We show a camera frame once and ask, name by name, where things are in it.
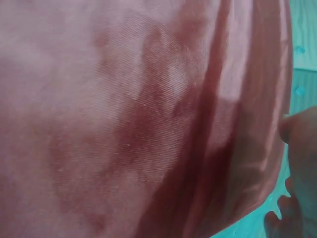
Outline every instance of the pink cloth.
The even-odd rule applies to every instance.
[[[1,0],[0,238],[208,238],[275,186],[287,0]]]

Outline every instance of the fingertip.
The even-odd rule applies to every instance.
[[[285,181],[285,187],[286,190],[288,191],[288,193],[293,196],[295,191],[294,191],[294,185],[293,185],[293,181],[291,179],[291,177],[287,178]]]
[[[265,229],[265,233],[266,233],[267,238],[271,238],[271,236],[274,232],[274,229],[277,226],[278,222],[279,222],[279,219],[273,211],[270,211],[265,215],[265,217],[264,217],[264,229]]]
[[[279,123],[278,132],[280,134],[281,139],[286,144],[289,143],[289,138],[294,128],[296,118],[297,118],[297,115],[286,117]]]

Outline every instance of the hand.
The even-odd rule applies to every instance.
[[[289,145],[291,178],[285,185],[291,197],[278,200],[281,220],[273,212],[265,216],[266,236],[317,237],[317,107],[284,119],[279,131]]]

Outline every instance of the turquoise surface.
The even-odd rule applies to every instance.
[[[290,114],[298,113],[314,105],[317,105],[317,72],[295,69]],[[254,212],[212,238],[265,238],[264,215],[269,211],[274,211],[280,216],[277,200],[281,195],[287,194],[284,182],[288,177],[286,148],[275,190],[266,202]]]

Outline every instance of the pink satin fabric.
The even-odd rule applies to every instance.
[[[287,0],[1,0],[0,237],[208,238],[279,173]]]

